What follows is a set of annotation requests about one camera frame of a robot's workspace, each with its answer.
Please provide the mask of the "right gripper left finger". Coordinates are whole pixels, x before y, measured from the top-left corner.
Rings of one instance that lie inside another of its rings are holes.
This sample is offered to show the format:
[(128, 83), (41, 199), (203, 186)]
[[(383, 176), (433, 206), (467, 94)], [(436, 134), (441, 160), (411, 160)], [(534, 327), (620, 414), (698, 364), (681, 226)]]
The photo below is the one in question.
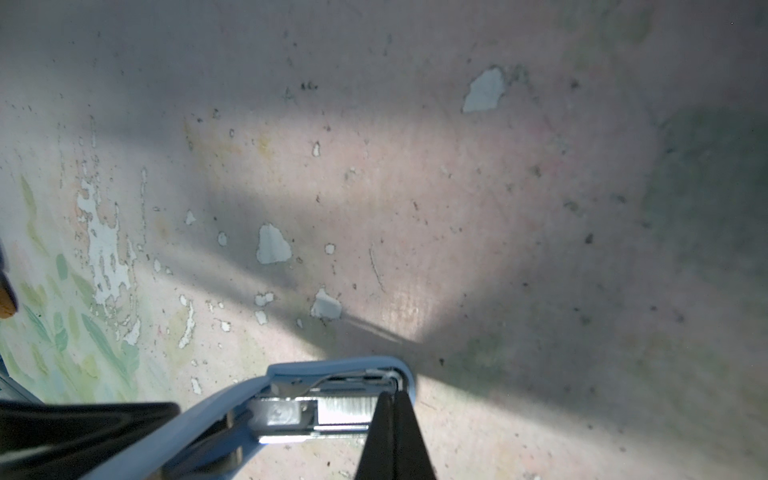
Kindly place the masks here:
[(356, 480), (395, 478), (394, 395), (382, 393), (377, 401), (361, 454)]

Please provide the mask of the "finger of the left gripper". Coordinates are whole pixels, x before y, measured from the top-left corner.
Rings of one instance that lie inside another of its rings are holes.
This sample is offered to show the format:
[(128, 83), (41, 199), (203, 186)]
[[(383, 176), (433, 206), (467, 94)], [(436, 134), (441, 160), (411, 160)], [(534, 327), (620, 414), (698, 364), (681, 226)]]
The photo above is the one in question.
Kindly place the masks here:
[(180, 414), (173, 402), (1, 402), (3, 479), (78, 479)]

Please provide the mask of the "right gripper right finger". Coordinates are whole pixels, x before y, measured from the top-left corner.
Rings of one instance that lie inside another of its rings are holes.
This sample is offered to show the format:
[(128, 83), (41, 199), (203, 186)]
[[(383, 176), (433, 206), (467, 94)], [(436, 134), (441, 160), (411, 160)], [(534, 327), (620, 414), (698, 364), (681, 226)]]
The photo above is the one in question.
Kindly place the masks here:
[(406, 392), (398, 392), (393, 401), (393, 463), (397, 480), (435, 480), (436, 475)]

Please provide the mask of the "blue staple remover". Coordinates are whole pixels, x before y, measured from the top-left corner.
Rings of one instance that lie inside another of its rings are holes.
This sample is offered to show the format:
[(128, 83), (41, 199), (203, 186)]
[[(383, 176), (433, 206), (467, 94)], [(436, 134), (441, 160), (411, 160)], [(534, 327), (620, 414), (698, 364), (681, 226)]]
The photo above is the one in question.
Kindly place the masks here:
[(275, 364), (202, 400), (88, 473), (88, 479), (231, 479), (269, 445), (361, 439), (369, 425), (322, 426), (320, 397), (406, 392), (416, 381), (390, 356)]

